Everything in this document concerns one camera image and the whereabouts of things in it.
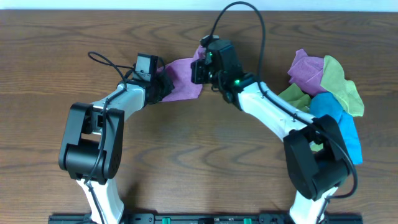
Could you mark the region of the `light purple cloth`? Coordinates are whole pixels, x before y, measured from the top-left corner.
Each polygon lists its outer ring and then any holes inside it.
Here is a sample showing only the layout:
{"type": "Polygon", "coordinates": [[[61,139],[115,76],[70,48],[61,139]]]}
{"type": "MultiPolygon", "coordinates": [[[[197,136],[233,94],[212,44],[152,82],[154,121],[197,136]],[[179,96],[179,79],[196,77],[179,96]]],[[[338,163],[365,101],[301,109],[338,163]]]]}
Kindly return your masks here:
{"type": "Polygon", "coordinates": [[[191,63],[205,58],[205,49],[199,46],[192,58],[182,58],[175,60],[165,66],[168,77],[174,84],[171,94],[163,98],[162,102],[192,100],[199,97],[202,84],[192,83],[191,63]]]}

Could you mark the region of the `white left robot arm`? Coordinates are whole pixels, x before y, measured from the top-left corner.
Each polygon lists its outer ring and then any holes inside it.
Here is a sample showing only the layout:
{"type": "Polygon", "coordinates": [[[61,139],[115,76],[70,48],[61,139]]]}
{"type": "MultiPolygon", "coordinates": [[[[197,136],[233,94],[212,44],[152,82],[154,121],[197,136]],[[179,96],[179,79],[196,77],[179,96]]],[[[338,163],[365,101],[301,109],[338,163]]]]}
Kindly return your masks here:
{"type": "Polygon", "coordinates": [[[71,105],[58,164],[83,189],[91,212],[52,216],[50,223],[120,223],[124,204],[116,173],[121,163],[124,123],[146,105],[161,102],[174,89],[161,57],[138,54],[136,63],[120,74],[116,90],[102,100],[71,105]]]}

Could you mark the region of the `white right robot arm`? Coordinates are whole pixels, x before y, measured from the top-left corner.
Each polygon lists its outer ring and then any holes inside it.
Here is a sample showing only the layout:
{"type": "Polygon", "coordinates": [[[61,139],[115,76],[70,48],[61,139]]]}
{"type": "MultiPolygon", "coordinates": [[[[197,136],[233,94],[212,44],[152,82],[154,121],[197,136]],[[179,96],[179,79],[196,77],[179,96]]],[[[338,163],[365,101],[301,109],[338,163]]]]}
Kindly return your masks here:
{"type": "Polygon", "coordinates": [[[297,190],[294,223],[321,223],[335,192],[353,173],[338,123],[305,113],[278,97],[253,73],[244,72],[230,40],[206,36],[205,56],[191,64],[192,82],[210,84],[227,103],[257,118],[284,144],[289,178],[297,190]]]}

